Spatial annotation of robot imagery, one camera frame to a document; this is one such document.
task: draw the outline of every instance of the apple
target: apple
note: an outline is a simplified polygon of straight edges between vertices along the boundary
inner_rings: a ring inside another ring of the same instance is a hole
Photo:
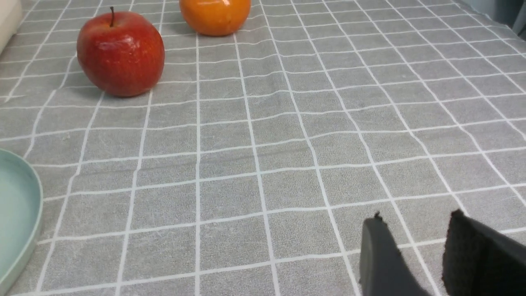
[[[159,31],[134,12],[102,14],[88,20],[77,39],[77,59],[88,79],[116,97],[132,97],[152,89],[164,68],[165,50]]]

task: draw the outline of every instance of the grid pattern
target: grid pattern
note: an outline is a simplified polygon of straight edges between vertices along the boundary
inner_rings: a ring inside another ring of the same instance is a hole
[[[139,98],[76,60],[110,5],[165,42]],[[44,229],[9,295],[359,295],[376,211],[435,295],[452,210],[526,243],[526,43],[460,3],[252,0],[223,38],[173,1],[23,6],[0,147],[39,172]]]

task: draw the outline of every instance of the orange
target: orange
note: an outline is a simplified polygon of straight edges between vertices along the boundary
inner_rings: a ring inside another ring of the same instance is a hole
[[[197,33],[226,36],[239,30],[250,13],[250,0],[179,0],[183,18]]]

